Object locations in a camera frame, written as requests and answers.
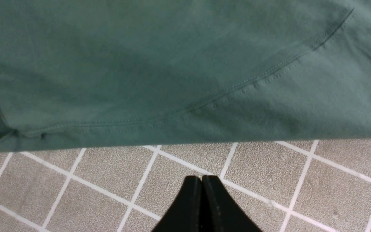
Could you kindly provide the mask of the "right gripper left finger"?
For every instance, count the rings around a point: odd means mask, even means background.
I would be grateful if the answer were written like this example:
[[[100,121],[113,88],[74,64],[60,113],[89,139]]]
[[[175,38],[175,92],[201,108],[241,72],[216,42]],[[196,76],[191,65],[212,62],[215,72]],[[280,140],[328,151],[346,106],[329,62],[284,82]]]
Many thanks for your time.
[[[201,195],[200,178],[186,176],[175,200],[153,228],[153,232],[198,232]]]

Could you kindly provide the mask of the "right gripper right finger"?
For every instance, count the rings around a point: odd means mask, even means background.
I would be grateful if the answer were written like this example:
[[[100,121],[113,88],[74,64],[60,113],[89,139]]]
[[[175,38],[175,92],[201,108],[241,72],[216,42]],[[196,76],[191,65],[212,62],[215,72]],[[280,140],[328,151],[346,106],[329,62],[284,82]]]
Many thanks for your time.
[[[202,177],[202,232],[261,232],[234,201],[218,176]]]

